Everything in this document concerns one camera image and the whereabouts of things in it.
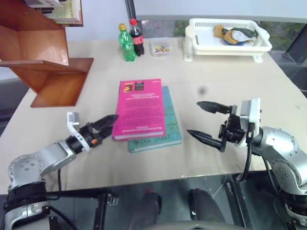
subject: pink book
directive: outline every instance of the pink book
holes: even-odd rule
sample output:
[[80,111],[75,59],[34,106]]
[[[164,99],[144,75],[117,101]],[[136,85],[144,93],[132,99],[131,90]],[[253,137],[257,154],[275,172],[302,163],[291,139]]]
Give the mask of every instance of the pink book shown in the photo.
[[113,126],[115,140],[165,135],[161,79],[121,81]]

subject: bottle label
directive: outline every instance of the bottle label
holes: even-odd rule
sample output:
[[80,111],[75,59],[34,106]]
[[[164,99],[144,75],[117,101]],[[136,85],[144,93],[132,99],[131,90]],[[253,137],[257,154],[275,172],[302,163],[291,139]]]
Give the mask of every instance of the bottle label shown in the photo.
[[143,35],[141,36],[138,36],[138,37],[133,37],[133,43],[135,45],[138,45],[138,44],[142,44],[143,43]]
[[133,44],[132,43],[123,44],[123,49],[131,50],[131,49],[133,49]]

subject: teal book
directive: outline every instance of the teal book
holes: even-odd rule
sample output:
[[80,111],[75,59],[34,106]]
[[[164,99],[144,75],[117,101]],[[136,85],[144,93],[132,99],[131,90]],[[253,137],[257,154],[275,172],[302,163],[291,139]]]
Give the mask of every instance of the teal book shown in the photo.
[[168,86],[162,87],[162,93],[166,135],[155,138],[129,140],[128,150],[130,152],[140,152],[181,143],[182,137]]

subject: stack of books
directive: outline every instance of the stack of books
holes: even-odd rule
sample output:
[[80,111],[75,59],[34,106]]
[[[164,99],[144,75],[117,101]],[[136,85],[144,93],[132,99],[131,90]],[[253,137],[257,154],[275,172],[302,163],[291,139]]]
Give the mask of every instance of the stack of books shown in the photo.
[[122,81],[113,127],[115,140],[128,140],[128,150],[139,152],[182,141],[168,86],[160,79]]
[[81,0],[24,0],[46,17],[63,26],[83,26]]

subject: red bottle cap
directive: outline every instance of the red bottle cap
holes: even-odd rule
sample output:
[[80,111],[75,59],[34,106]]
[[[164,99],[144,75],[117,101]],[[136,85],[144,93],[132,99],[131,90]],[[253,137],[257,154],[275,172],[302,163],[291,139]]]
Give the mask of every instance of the red bottle cap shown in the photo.
[[135,18],[130,19],[130,24],[131,25],[136,25],[138,21]]

